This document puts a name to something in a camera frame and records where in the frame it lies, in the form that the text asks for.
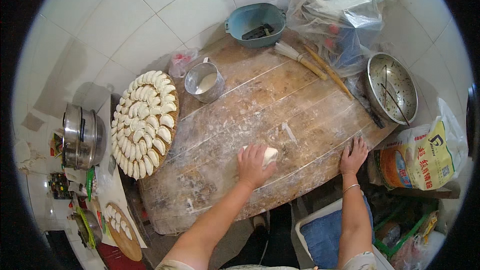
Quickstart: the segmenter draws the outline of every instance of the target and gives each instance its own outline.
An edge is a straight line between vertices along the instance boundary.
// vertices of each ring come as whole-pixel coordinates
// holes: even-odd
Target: person's left hand
[[[267,150],[266,145],[250,144],[245,150],[242,147],[237,154],[239,182],[247,184],[252,190],[263,186],[277,166],[273,161],[265,170],[262,169],[265,150]]]

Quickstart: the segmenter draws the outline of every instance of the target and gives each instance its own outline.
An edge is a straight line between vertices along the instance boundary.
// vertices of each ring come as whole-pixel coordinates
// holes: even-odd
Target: brush
[[[279,42],[275,43],[275,51],[278,52],[279,54],[284,55],[285,57],[289,57],[292,60],[295,60],[298,63],[302,64],[303,66],[307,67],[313,73],[315,73],[318,77],[320,77],[322,80],[324,80],[324,81],[327,80],[327,75],[325,73],[323,73],[313,63],[311,63],[307,59],[303,58],[303,56],[300,55],[300,53],[298,53],[295,49],[292,48],[292,46],[288,45],[284,41],[279,41]]]
[[[307,45],[303,45],[303,47],[305,47],[305,49],[310,53],[310,55],[315,59],[315,61],[317,61],[320,67],[325,70],[326,73],[328,73],[332,80],[350,97],[350,99],[353,99],[352,93],[350,93],[349,89],[345,86],[337,73],[332,70],[332,68],[330,68],[327,62],[324,61],[323,58],[321,58],[315,51],[313,51],[312,48],[308,47]]]

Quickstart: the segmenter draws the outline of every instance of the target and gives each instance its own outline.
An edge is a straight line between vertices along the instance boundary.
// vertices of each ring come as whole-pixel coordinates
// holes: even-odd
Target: bowl handle
[[[228,33],[230,30],[229,19],[225,20],[225,33]]]

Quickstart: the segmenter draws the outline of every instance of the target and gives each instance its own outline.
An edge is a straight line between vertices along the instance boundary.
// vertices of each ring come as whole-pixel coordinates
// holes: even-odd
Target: hand
[[[273,161],[265,170],[262,169],[265,150],[267,150],[266,145],[250,144],[245,150],[242,147],[237,154],[239,183],[245,183],[252,190],[263,186],[277,167],[277,163]]]
[[[346,145],[343,150],[342,161],[340,162],[340,173],[345,176],[348,174],[356,175],[360,166],[363,164],[367,158],[368,148],[367,142],[363,141],[363,137],[357,139],[356,136],[353,137],[353,150],[350,154],[350,146]]]

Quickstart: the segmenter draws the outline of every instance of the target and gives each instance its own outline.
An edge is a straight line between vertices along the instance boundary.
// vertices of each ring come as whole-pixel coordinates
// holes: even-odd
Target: bangle
[[[359,185],[358,183],[352,184],[351,186],[349,186],[348,188],[346,188],[345,191],[343,191],[343,194],[345,194],[345,192],[347,192],[348,190],[350,190],[350,188],[353,188],[353,187],[355,187],[355,186],[359,186],[359,187],[360,187],[360,185]]]

